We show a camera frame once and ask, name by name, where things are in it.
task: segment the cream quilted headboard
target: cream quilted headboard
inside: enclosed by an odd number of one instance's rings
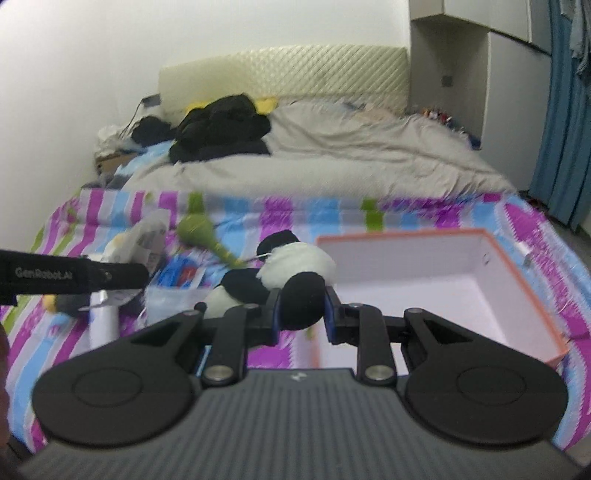
[[[252,98],[363,99],[403,113],[410,72],[404,47],[294,46],[196,60],[160,70],[168,119],[180,122],[187,105],[247,93]]]

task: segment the panda plush toy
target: panda plush toy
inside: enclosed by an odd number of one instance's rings
[[[264,305],[270,291],[281,289],[284,330],[302,330],[324,315],[324,292],[333,284],[336,264],[320,248],[300,242],[289,230],[266,237],[256,249],[261,268],[228,271],[203,302],[195,305],[205,318],[220,318],[232,307]]]

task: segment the striped bedsheet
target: striped bedsheet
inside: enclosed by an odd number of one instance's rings
[[[235,255],[251,256],[260,240],[291,229],[302,241],[321,235],[366,231],[425,228],[485,228],[521,265],[514,245],[526,242],[534,251],[530,268],[522,273],[554,314],[557,326],[572,339],[571,351],[560,365],[569,385],[567,414],[555,436],[566,448],[580,439],[591,424],[591,283],[589,272],[557,236],[545,217],[516,196],[483,194],[456,200],[329,198],[241,199],[205,196],[200,193],[126,193],[82,190],[49,218],[37,235],[33,251],[77,256],[102,252],[118,233],[147,213],[164,208],[171,212],[167,252],[174,253],[178,240],[174,229],[180,219],[206,212],[217,226],[217,235]],[[207,269],[206,281],[216,284],[224,269]],[[88,350],[87,323],[65,315],[44,312],[39,297],[20,298],[19,306],[0,311],[11,343],[7,387],[11,395],[9,421],[13,434],[33,451],[44,437],[31,409],[30,396],[36,379],[52,365]],[[121,333],[141,328],[134,317],[121,317]],[[274,349],[258,349],[249,356],[250,366],[301,368],[296,338],[283,334]]]

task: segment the white logo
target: white logo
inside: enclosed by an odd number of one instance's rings
[[[72,272],[52,272],[51,270],[41,270],[39,268],[23,270],[18,267],[14,274],[18,278],[33,278],[35,280],[72,280],[74,278]]]
[[[306,375],[304,372],[298,372],[298,373],[291,376],[291,379],[295,380],[296,382],[301,382],[302,380],[305,380],[306,378],[308,378],[308,375]]]

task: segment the black circular disc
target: black circular disc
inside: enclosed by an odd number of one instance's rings
[[[564,382],[542,362],[493,346],[457,343],[430,352],[408,379],[412,412],[445,436],[477,445],[547,437],[566,408]]]
[[[90,447],[145,441],[177,423],[193,403],[188,375],[158,349],[82,355],[49,370],[33,409],[50,438]]]

